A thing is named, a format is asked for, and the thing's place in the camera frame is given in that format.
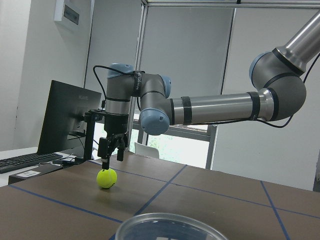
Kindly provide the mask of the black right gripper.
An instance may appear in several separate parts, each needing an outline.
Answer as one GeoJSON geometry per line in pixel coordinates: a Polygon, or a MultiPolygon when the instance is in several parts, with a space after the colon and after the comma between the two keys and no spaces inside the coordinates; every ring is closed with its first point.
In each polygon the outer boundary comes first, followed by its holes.
{"type": "Polygon", "coordinates": [[[117,160],[123,161],[124,151],[126,149],[126,140],[128,139],[128,114],[106,114],[104,116],[104,130],[107,132],[106,138],[101,137],[98,143],[97,156],[101,158],[102,169],[110,168],[110,157],[117,148],[117,160]],[[113,135],[120,136],[118,144],[113,135]]]}

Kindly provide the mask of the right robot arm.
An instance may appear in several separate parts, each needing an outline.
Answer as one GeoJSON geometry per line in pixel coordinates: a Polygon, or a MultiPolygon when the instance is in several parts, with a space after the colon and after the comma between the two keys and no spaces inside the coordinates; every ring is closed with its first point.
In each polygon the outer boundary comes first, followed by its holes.
{"type": "Polygon", "coordinates": [[[140,98],[140,125],[153,136],[172,125],[224,124],[242,121],[278,121],[293,116],[304,104],[307,91],[301,76],[320,52],[320,16],[315,14],[285,45],[258,55],[249,68],[255,91],[214,96],[170,98],[167,76],[134,70],[129,64],[108,67],[104,130],[98,144],[102,168],[117,151],[122,161],[128,146],[131,98],[140,98]]]}

